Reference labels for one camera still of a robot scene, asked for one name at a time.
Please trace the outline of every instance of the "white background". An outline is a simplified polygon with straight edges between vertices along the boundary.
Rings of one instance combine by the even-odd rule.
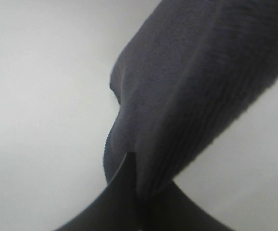
[[[110,71],[159,2],[0,0],[0,231],[53,230],[105,188],[104,143],[118,112]],[[270,92],[176,178],[240,231],[278,228],[278,216],[267,219],[278,212],[278,125],[269,126],[278,88]]]

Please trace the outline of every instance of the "white surface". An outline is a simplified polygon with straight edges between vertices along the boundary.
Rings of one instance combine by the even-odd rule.
[[[278,81],[175,182],[237,231],[278,231]]]
[[[0,231],[50,231],[105,188],[111,68],[158,1],[0,0]]]
[[[118,111],[110,71],[158,2],[0,0],[0,231],[53,230],[104,189],[103,148]],[[259,230],[248,222],[264,209],[278,211],[278,182],[268,182],[278,179],[278,147],[266,146],[270,124],[255,123],[262,115],[278,123],[274,94],[267,99],[272,106],[250,114],[245,127],[231,126],[179,182],[238,231]],[[278,136],[276,124],[272,131]],[[252,192],[255,203],[243,203]],[[234,210],[251,204],[258,204],[255,212]]]

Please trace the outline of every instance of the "dark gray cloth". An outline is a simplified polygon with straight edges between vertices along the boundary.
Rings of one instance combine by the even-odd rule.
[[[277,78],[278,0],[161,1],[112,70],[107,180],[132,151],[138,196],[159,192]]]

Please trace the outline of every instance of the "gray fabric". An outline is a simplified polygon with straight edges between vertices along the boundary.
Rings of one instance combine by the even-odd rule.
[[[150,197],[278,78],[278,0],[163,0],[120,53],[107,180],[137,155]]]

